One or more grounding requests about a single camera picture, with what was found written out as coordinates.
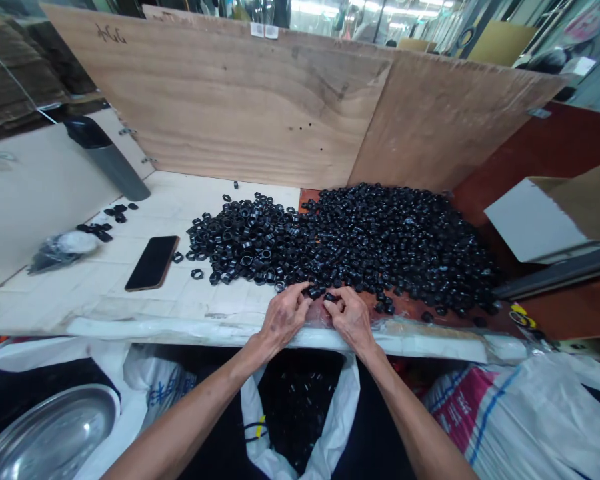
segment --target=white table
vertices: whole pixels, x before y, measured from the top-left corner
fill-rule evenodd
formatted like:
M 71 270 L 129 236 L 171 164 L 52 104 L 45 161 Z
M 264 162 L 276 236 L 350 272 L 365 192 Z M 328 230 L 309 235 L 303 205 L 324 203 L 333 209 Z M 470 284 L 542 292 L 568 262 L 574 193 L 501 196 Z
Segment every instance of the white table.
M 230 285 L 211 286 L 208 260 L 172 264 L 159 289 L 130 293 L 124 286 L 149 238 L 178 235 L 178 250 L 184 255 L 191 220 L 206 211 L 212 215 L 220 212 L 224 193 L 240 200 L 253 199 L 259 191 L 273 197 L 275 203 L 297 208 L 300 190 L 243 182 L 234 190 L 232 181 L 163 171 L 152 173 L 145 181 L 151 196 L 137 202 L 139 210 L 125 213 L 126 223 L 112 222 L 103 213 L 94 218 L 109 221 L 114 238 L 101 243 L 96 254 L 41 275 L 28 276 L 23 269 L 0 287 L 0 335 L 242 346 L 258 332 L 275 295 L 273 288 L 242 278 Z M 115 203 L 128 202 L 122 198 Z M 202 269 L 205 278 L 192 279 L 193 268 Z M 487 360 L 485 342 L 453 338 L 435 327 L 426 329 L 397 320 L 380 326 L 375 336 L 384 350 L 394 355 Z M 348 349 L 334 330 L 308 327 L 291 346 Z

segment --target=hand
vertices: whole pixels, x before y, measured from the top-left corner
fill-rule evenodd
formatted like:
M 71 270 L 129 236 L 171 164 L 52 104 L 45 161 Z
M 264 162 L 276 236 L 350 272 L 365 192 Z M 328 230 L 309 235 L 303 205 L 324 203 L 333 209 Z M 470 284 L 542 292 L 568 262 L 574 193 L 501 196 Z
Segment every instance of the hand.
M 324 301 L 325 308 L 333 318 L 333 327 L 359 357 L 371 350 L 375 343 L 371 333 L 371 320 L 367 304 L 351 287 L 329 290 L 340 297 L 337 303 Z
M 302 290 L 309 285 L 309 282 L 291 285 L 269 302 L 262 330 L 254 335 L 266 352 L 265 362 L 286 347 L 305 324 L 307 310 L 313 300 L 304 298 Z

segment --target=red wooden panel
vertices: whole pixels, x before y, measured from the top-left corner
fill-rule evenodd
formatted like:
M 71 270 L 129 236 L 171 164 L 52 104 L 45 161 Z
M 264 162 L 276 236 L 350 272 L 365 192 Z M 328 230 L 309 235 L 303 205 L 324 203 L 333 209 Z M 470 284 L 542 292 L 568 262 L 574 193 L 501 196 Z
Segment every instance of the red wooden panel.
M 529 120 L 453 191 L 454 206 L 478 227 L 500 267 L 512 277 L 544 266 L 518 262 L 484 209 L 525 177 L 573 178 L 600 165 L 600 113 L 556 102 L 547 110 L 549 118 Z M 600 279 L 521 304 L 550 338 L 600 336 Z

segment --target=phone screen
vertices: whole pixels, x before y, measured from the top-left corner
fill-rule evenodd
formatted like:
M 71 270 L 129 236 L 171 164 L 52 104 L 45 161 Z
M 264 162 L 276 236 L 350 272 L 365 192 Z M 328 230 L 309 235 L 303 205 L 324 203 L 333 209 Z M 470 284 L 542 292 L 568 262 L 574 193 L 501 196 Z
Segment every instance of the phone screen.
M 175 235 L 150 239 L 125 286 L 125 290 L 148 290 L 160 287 L 171 264 L 178 240 L 180 238 Z

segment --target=white tile surface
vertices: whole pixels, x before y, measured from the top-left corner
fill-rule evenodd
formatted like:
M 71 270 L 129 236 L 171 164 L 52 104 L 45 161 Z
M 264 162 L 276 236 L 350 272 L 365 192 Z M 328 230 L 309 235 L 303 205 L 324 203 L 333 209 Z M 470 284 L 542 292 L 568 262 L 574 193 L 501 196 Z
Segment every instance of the white tile surface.
M 141 178 L 154 171 L 113 109 L 92 115 Z M 49 125 L 0 140 L 0 284 L 30 261 L 45 238 L 84 222 L 102 203 L 120 196 L 88 154 L 67 136 L 64 125 Z
M 297 207 L 300 190 L 244 182 L 235 190 L 229 180 L 162 171 L 151 174 L 146 183 L 151 196 L 136 202 L 138 210 L 125 212 L 126 223 L 118 224 L 102 212 L 91 220 L 110 223 L 113 241 L 100 243 L 92 256 L 62 270 L 32 277 L 23 270 L 0 288 L 0 334 L 64 333 L 78 316 L 110 322 L 130 319 L 130 324 L 135 317 L 262 323 L 275 294 L 273 288 L 257 287 L 243 279 L 212 287 L 208 260 L 172 263 L 159 289 L 126 292 L 125 285 L 151 237 L 178 235 L 178 251 L 186 254 L 186 230 L 191 221 L 206 211 L 213 215 L 220 212 L 223 194 L 241 200 L 252 199 L 258 191 L 285 207 Z M 129 202 L 120 199 L 103 205 L 103 209 L 118 203 Z M 196 268 L 204 271 L 202 280 L 191 278 L 191 270 Z

